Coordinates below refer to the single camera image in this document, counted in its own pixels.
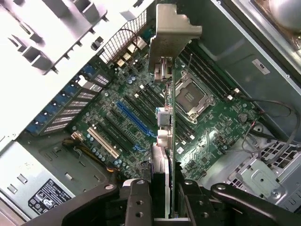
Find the cable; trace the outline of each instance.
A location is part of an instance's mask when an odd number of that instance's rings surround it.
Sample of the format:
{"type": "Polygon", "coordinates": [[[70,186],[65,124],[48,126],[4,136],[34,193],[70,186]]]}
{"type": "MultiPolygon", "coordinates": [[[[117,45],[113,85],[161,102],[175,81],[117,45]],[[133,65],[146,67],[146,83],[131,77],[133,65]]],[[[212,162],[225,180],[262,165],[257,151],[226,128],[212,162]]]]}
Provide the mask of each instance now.
{"type": "Polygon", "coordinates": [[[130,29],[127,29],[127,28],[121,28],[119,31],[128,31],[128,32],[131,32],[134,34],[134,37],[136,37],[136,45],[135,45],[135,48],[133,50],[133,54],[135,53],[136,49],[137,49],[137,46],[138,46],[138,36],[135,32],[133,32],[132,30],[130,29]]]}
{"type": "Polygon", "coordinates": [[[244,96],[240,96],[240,98],[242,98],[244,100],[247,100],[247,101],[250,101],[250,102],[267,102],[267,103],[274,103],[274,104],[277,104],[277,105],[281,105],[281,106],[284,106],[284,107],[288,108],[290,110],[290,114],[294,113],[296,115],[297,122],[296,122],[295,128],[293,129],[293,131],[292,131],[291,135],[289,136],[287,142],[284,144],[284,146],[279,150],[279,152],[272,159],[269,159],[265,162],[267,165],[273,164],[275,161],[278,160],[278,158],[280,158],[283,155],[283,153],[286,151],[286,149],[289,147],[289,145],[295,139],[298,128],[300,127],[300,121],[301,121],[300,113],[294,107],[292,107],[292,106],[290,106],[286,103],[283,103],[281,101],[266,100],[266,99],[253,99],[253,98],[248,98],[248,97],[244,97],[244,96]]]}

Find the mesh vent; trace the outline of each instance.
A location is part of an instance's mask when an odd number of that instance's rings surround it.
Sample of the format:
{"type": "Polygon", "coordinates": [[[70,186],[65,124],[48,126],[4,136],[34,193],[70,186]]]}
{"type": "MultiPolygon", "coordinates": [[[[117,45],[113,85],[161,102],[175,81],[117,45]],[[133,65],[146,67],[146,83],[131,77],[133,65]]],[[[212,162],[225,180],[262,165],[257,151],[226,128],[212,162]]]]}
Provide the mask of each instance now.
{"type": "Polygon", "coordinates": [[[51,132],[51,131],[55,131],[55,130],[59,130],[59,129],[63,129],[67,126],[67,123],[61,124],[61,125],[56,125],[56,126],[49,126],[44,130],[44,133],[47,132],[51,132]]]}
{"type": "MultiPolygon", "coordinates": [[[[273,146],[268,147],[262,151],[262,157],[264,160],[273,158],[279,150],[284,146],[283,142],[276,142],[273,146]]],[[[296,149],[298,146],[295,145],[289,145],[287,150],[283,153],[283,155],[275,162],[273,165],[283,169],[286,167],[294,158],[294,156],[297,154],[296,149]]]]}
{"type": "Polygon", "coordinates": [[[81,109],[65,109],[61,115],[78,114],[80,111],[81,109]]]}
{"type": "Polygon", "coordinates": [[[72,101],[71,104],[69,105],[70,107],[84,107],[88,104],[89,102],[86,101],[72,101]]]}
{"type": "Polygon", "coordinates": [[[105,77],[101,76],[100,74],[94,80],[103,85],[106,85],[109,82],[109,80],[107,80],[105,77]]]}
{"type": "Polygon", "coordinates": [[[60,117],[60,118],[57,118],[55,119],[52,124],[55,124],[55,123],[60,123],[60,122],[66,122],[66,121],[71,121],[75,116],[69,116],[69,117],[60,117]]]}
{"type": "Polygon", "coordinates": [[[104,46],[103,53],[100,58],[107,64],[110,62],[146,25],[146,10],[142,12],[136,19],[128,21],[104,46]]]}
{"type": "Polygon", "coordinates": [[[82,98],[82,99],[90,99],[92,100],[95,97],[94,94],[86,93],[86,92],[81,92],[77,98],[82,98]]]}

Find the sticker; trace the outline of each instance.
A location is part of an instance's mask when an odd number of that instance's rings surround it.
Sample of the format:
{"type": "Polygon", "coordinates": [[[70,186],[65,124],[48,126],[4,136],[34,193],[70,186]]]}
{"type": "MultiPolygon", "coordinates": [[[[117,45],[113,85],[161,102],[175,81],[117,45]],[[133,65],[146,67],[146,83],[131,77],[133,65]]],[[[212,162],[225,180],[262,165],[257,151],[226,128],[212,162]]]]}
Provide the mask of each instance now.
{"type": "Polygon", "coordinates": [[[53,180],[49,179],[33,197],[28,206],[38,215],[70,200],[71,197],[53,180]]]}
{"type": "Polygon", "coordinates": [[[268,74],[270,71],[258,60],[252,61],[252,63],[261,71],[263,74],[268,74]]]}
{"type": "Polygon", "coordinates": [[[179,154],[182,154],[183,151],[184,151],[184,149],[183,149],[182,147],[179,147],[179,148],[177,149],[177,153],[179,153],[179,154]]]}

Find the white label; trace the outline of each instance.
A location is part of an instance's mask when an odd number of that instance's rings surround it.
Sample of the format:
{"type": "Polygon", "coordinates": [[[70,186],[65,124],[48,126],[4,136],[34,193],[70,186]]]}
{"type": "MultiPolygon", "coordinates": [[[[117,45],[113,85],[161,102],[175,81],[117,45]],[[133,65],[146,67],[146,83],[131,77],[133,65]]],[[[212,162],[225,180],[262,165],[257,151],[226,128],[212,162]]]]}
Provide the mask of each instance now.
{"type": "Polygon", "coordinates": [[[252,61],[252,63],[261,71],[263,74],[268,74],[270,71],[258,60],[252,61]]]}
{"type": "Polygon", "coordinates": [[[179,148],[177,149],[177,153],[179,153],[179,154],[182,154],[183,151],[184,151],[184,149],[183,149],[182,147],[179,147],[179,148]]]}

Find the power supply label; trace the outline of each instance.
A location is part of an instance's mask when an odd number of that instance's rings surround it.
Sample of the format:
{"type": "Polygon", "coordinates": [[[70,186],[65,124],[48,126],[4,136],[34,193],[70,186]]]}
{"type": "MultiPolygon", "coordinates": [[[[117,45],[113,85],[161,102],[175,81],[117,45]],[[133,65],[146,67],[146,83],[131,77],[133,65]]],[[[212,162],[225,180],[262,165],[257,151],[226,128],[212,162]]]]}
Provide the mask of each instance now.
{"type": "Polygon", "coordinates": [[[59,185],[49,179],[28,201],[28,206],[41,215],[70,199],[71,197],[59,185]]]}

